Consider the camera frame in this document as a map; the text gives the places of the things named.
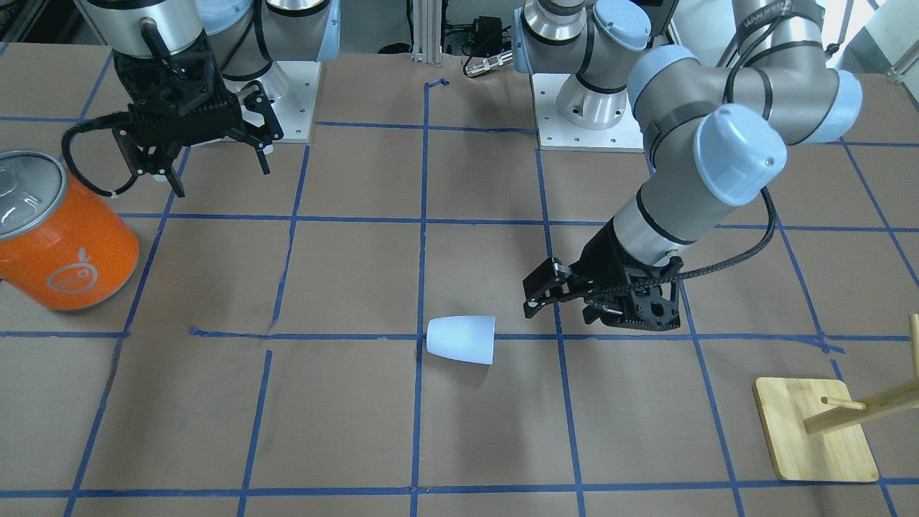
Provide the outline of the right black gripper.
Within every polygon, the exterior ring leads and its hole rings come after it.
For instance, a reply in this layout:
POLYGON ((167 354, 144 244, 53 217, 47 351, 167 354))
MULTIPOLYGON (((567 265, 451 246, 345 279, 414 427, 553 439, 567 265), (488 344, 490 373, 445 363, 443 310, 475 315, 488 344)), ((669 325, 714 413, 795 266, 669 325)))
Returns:
POLYGON ((236 94, 224 85, 206 33, 167 59, 140 58, 115 50, 119 81, 131 99, 126 123, 113 130, 131 177, 115 189, 121 195, 150 174, 169 183, 175 196, 186 190, 173 164, 184 146, 229 138, 255 149, 263 174, 270 174, 267 148, 284 136, 262 82, 240 91, 242 106, 262 117, 259 126, 244 121, 236 94))

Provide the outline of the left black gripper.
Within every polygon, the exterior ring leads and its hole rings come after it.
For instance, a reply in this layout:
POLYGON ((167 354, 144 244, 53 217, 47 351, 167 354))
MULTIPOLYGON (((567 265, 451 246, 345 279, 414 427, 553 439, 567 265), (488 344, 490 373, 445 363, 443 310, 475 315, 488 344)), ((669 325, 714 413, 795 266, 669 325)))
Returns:
POLYGON ((633 258, 620 244, 610 220, 570 267, 549 256, 523 279, 524 317, 532 320, 548 304, 583 297, 587 325, 600 322, 631 330, 675 330, 681 318, 679 288, 672 277, 682 267, 682 258, 677 256, 663 267, 633 258))

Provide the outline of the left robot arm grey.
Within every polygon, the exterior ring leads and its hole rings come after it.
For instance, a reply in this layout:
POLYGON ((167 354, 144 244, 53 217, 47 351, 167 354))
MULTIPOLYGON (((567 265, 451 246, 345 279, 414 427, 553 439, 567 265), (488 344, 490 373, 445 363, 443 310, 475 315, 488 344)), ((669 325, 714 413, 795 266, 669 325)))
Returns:
POLYGON ((859 118, 854 73, 826 65, 824 11, 814 1, 735 1, 732 66, 706 66, 679 44, 649 49, 652 23, 630 1, 528 1, 516 10, 520 73, 568 73, 575 95, 627 98, 650 179, 565 266, 546 258, 523 281, 524 315, 581 299, 585 323, 680 326, 680 281, 747 261, 771 242, 768 183, 788 147, 830 143, 859 118), (715 225, 761 197, 765 235, 752 248, 684 271, 681 258, 715 225))

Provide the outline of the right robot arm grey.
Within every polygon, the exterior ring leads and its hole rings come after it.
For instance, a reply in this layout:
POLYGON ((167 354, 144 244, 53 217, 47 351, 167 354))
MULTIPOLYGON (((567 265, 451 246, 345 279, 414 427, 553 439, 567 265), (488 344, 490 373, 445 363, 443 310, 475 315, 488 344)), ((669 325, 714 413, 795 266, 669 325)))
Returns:
POLYGON ((340 52, 338 1, 79 1, 88 25, 112 50, 129 96, 125 111, 69 128, 60 141, 73 177, 117 197, 145 174, 185 189, 181 151, 216 141, 252 147, 264 174, 275 143, 302 139, 294 123, 303 97, 283 62, 323 63, 340 52), (86 179, 71 150, 79 134, 111 131, 129 179, 107 190, 86 179))

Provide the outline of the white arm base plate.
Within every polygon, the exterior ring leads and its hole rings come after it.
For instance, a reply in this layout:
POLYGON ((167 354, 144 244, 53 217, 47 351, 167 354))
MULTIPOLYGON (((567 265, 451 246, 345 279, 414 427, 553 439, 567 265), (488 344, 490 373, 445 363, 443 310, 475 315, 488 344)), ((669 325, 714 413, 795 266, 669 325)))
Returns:
POLYGON ((565 73, 534 73, 531 86, 542 150, 643 153, 626 89, 594 92, 565 73))
POLYGON ((321 72, 320 62, 276 61, 257 78, 282 128, 282 143, 311 141, 321 72))

